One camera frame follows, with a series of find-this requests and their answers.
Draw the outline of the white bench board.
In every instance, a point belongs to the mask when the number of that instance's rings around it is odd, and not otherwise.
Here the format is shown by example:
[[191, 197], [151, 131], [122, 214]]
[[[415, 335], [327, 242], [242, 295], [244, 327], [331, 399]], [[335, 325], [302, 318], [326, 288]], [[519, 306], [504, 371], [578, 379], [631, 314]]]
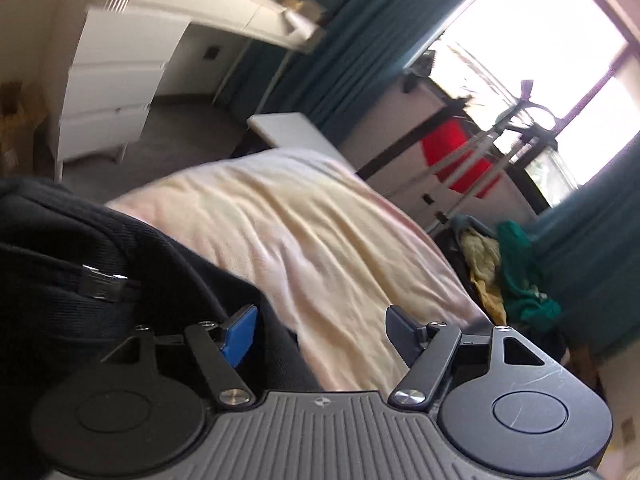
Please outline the white bench board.
[[247, 119], [247, 125], [268, 148], [303, 148], [315, 151], [342, 162], [355, 172], [350, 162], [304, 114], [254, 114]]

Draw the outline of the green clothes pile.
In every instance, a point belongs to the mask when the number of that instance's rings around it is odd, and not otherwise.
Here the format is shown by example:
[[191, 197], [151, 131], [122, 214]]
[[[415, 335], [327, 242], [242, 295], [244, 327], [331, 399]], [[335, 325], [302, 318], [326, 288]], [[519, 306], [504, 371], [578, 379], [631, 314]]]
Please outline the green clothes pile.
[[532, 242], [513, 221], [500, 222], [496, 234], [500, 290], [508, 321], [538, 334], [550, 332], [558, 324], [562, 309], [547, 294]]

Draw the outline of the teal curtain right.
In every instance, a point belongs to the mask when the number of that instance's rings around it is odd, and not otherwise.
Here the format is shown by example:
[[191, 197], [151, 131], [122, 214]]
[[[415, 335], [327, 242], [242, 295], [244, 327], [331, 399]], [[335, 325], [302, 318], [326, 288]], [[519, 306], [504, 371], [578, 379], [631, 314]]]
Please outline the teal curtain right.
[[639, 337], [639, 139], [524, 232], [570, 344], [606, 359]]

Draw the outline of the white dressing desk with drawers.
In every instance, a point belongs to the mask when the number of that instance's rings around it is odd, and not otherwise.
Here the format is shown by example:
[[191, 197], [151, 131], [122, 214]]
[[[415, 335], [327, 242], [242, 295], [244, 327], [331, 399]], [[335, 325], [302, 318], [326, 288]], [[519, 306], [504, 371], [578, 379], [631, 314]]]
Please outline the white dressing desk with drawers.
[[286, 53], [309, 53], [323, 29], [274, 0], [61, 0], [41, 83], [54, 180], [69, 160], [140, 139], [166, 65], [191, 25]]

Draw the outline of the teal curtain left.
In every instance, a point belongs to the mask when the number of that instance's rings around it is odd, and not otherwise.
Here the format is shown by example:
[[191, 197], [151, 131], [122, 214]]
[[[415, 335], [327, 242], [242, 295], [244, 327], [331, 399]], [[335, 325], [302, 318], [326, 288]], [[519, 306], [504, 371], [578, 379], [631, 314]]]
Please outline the teal curtain left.
[[316, 0], [326, 31], [309, 54], [298, 54], [269, 96], [263, 93], [284, 60], [269, 44], [250, 47], [221, 101], [237, 120], [299, 112], [334, 144], [401, 74], [465, 0]]

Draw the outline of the red cloth on rack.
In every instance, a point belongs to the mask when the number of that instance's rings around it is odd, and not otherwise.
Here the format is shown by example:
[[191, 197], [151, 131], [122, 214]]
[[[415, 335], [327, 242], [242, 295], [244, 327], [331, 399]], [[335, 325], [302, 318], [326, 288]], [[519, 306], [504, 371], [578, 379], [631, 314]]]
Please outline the red cloth on rack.
[[[462, 126], [462, 120], [454, 118], [433, 130], [420, 144], [427, 167], [436, 167], [435, 176], [439, 183], [444, 184], [445, 180], [452, 177], [487, 138], [487, 131], [481, 131], [469, 138]], [[494, 165], [488, 162], [485, 156], [480, 156], [465, 170], [464, 174], [457, 180], [451, 181], [448, 188], [460, 194], [469, 192], [471, 186], [492, 168]]]

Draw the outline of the black leaning pole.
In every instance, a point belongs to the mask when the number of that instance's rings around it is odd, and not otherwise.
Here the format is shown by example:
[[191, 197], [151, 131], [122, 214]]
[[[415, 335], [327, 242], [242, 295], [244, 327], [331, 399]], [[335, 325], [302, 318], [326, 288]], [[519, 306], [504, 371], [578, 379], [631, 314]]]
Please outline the black leaning pole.
[[388, 148], [369, 160], [357, 171], [357, 176], [362, 180], [368, 180], [397, 157], [404, 154], [405, 151], [408, 151], [409, 148], [412, 148], [413, 145], [420, 143], [444, 122], [448, 122], [449, 119], [461, 114], [470, 99], [471, 98], [467, 96], [466, 98], [451, 100], [431, 117], [420, 122], [419, 125], [413, 127], [393, 144], [390, 144]]

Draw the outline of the metal drying rack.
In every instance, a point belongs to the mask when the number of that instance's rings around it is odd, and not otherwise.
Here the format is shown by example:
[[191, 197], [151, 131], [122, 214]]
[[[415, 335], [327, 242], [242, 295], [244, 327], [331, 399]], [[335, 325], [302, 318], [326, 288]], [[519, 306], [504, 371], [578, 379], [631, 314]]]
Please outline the metal drying rack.
[[533, 79], [523, 79], [521, 81], [521, 95], [497, 117], [488, 130], [480, 130], [479, 133], [466, 140], [460, 148], [456, 148], [435, 162], [434, 165], [428, 164], [425, 170], [406, 183], [398, 185], [387, 194], [387, 197], [405, 193], [413, 185], [417, 185], [429, 177], [436, 177], [442, 170], [449, 167], [454, 168], [444, 180], [439, 179], [438, 185], [422, 196], [422, 200], [427, 206], [433, 206], [436, 203], [436, 194], [442, 190], [451, 190], [451, 187], [471, 171], [478, 162], [486, 159], [490, 150], [495, 146], [495, 140], [498, 140], [506, 131], [517, 132], [518, 140], [512, 145], [510, 151], [500, 155], [495, 162], [490, 162], [489, 167], [472, 180], [469, 187], [460, 193], [460, 196], [450, 207], [434, 212], [434, 221], [426, 229], [428, 234], [433, 234], [449, 224], [452, 217], [471, 198], [477, 196], [485, 188], [489, 188], [491, 183], [499, 177], [499, 174], [510, 165], [511, 159], [523, 148], [538, 146], [538, 148], [551, 148], [553, 151], [557, 151], [558, 141], [555, 140], [553, 131], [539, 125], [530, 112], [540, 110], [550, 117], [554, 126], [559, 125], [559, 118], [555, 117], [548, 107], [532, 101], [533, 88]]

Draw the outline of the black hooded jacket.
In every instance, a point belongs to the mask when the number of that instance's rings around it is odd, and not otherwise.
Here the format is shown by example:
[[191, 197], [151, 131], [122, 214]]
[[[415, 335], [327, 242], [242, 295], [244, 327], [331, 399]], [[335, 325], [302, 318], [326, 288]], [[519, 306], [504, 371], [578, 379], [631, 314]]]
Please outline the black hooded jacket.
[[1, 472], [38, 479], [40, 398], [137, 326], [175, 335], [257, 309], [239, 372], [254, 393], [316, 392], [295, 336], [253, 284], [159, 230], [56, 183], [1, 182]]

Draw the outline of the teal curtain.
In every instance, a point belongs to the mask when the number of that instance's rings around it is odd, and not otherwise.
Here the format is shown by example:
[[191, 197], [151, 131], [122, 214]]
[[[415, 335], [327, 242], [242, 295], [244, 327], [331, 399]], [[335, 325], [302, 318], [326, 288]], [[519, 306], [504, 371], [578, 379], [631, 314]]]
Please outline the teal curtain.
[[269, 96], [263, 93], [284, 60], [269, 44], [250, 47], [221, 101], [237, 120], [299, 112], [334, 144], [401, 74], [465, 0], [316, 0], [326, 31], [309, 54], [298, 54]]
[[606, 359], [639, 337], [639, 139], [524, 232], [570, 344]]

